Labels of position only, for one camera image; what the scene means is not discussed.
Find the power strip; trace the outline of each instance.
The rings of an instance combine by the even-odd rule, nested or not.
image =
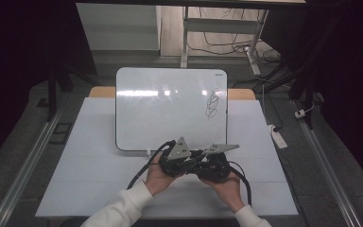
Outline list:
[[[269,133],[272,136],[273,142],[275,142],[278,148],[287,148],[287,143],[283,139],[282,135],[278,131],[273,131],[274,125],[268,125]]]

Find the hand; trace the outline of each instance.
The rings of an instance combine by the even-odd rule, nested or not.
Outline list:
[[[223,183],[213,183],[203,179],[200,180],[210,185],[233,213],[236,213],[244,207],[244,202],[241,200],[240,195],[240,178],[233,172],[229,174],[228,178]]]
[[[170,177],[162,172],[161,167],[158,165],[158,161],[161,155],[157,155],[154,160],[152,160],[152,165],[148,168],[146,187],[152,196],[167,189],[170,184],[175,181],[177,177]]]

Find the wall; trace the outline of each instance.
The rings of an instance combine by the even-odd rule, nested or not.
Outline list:
[[[159,50],[157,7],[77,4],[91,50]]]

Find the white sweater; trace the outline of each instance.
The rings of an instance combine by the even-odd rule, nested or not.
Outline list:
[[[123,190],[107,206],[88,218],[81,227],[129,227],[141,217],[143,208],[153,200],[144,182]],[[256,216],[249,205],[234,214],[241,227],[269,227],[270,224]]]

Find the metal rail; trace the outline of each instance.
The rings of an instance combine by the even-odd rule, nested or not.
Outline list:
[[[46,144],[48,143],[49,137],[52,134],[52,131],[55,129],[59,119],[61,118],[61,114],[63,112],[63,107],[67,103],[70,95],[63,95],[63,98],[60,100],[60,106],[53,116],[50,122],[45,123],[43,126],[43,130],[40,133],[36,143],[33,148],[27,155],[25,161],[23,162],[22,167],[17,173],[13,183],[11,184],[7,194],[2,199],[0,204],[0,226],[6,226],[11,214],[13,213],[14,208],[20,197],[23,194],[23,191],[26,188],[29,178],[34,171],[35,166],[38,164],[41,155],[43,154],[43,150],[45,149]]]
[[[297,107],[294,101],[291,101],[291,104],[294,111],[297,111]],[[320,165],[320,170],[322,171],[326,182],[329,184],[329,188],[331,189],[333,195],[337,200],[337,205],[340,208],[341,214],[347,222],[347,226],[361,227],[361,221],[358,218],[358,215],[352,203],[350,202],[346,191],[338,180],[332,165],[329,163],[329,159],[326,156],[322,146],[320,145],[320,141],[318,140],[317,135],[308,128],[304,121],[301,121],[301,127],[309,143],[309,146],[313,150],[315,158]]]

